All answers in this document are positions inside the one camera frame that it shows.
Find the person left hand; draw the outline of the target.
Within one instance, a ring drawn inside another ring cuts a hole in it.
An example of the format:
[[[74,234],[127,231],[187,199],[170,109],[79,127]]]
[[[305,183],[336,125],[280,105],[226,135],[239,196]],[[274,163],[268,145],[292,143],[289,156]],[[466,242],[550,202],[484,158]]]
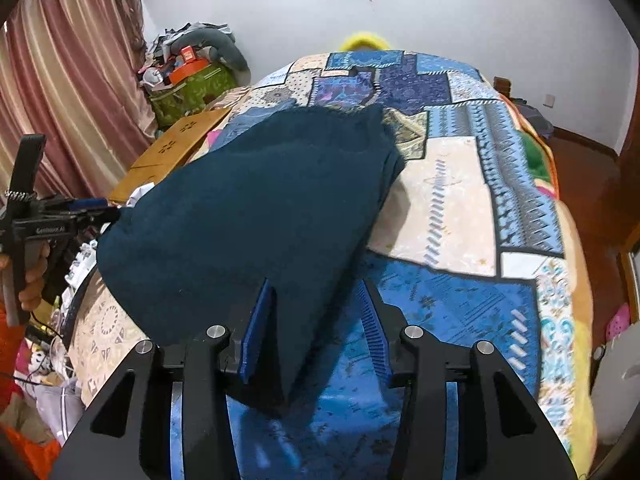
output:
[[[44,287],[43,275],[47,271],[49,254],[49,244],[42,242],[38,261],[25,274],[25,288],[18,294],[22,310],[25,312],[35,311],[41,304]]]

